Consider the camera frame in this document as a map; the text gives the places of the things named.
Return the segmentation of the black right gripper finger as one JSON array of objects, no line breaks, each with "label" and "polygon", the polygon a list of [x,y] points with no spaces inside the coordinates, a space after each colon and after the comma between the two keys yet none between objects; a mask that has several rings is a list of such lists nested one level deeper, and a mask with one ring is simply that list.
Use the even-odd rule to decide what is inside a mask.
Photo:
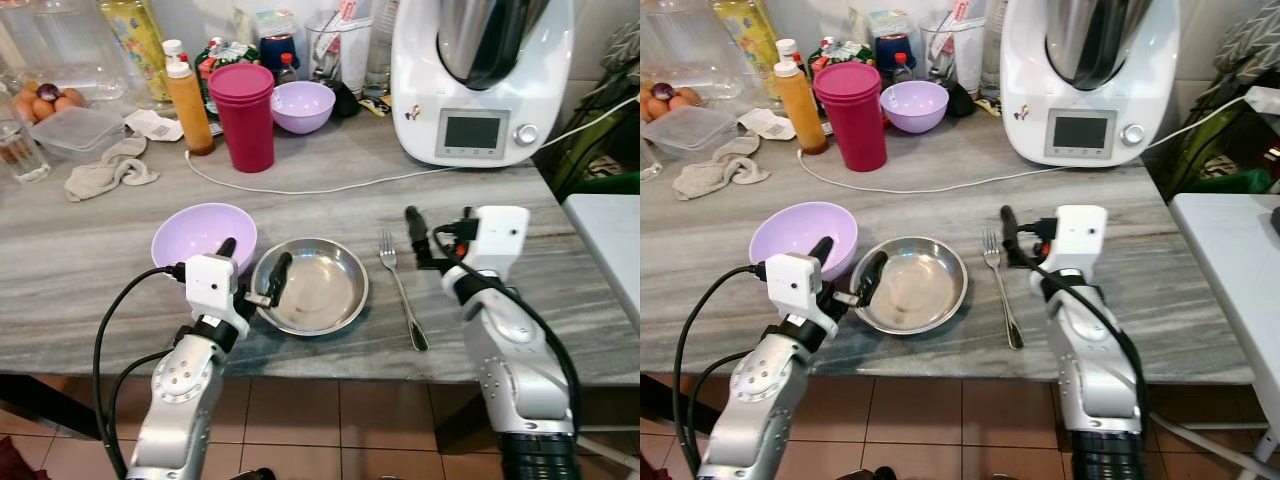
[{"label": "black right gripper finger", "polygon": [[1018,232],[1020,224],[1018,223],[1012,209],[1009,205],[1001,207],[1001,230],[1002,230],[1002,247],[1005,248],[1009,259],[1009,265],[1011,268],[1028,268],[1029,260],[1025,252],[1018,243]]},{"label": "black right gripper finger", "polygon": [[435,270],[436,260],[433,256],[431,241],[428,238],[429,228],[422,214],[415,207],[404,209],[404,219],[408,225],[410,243],[415,255],[416,269]]}]

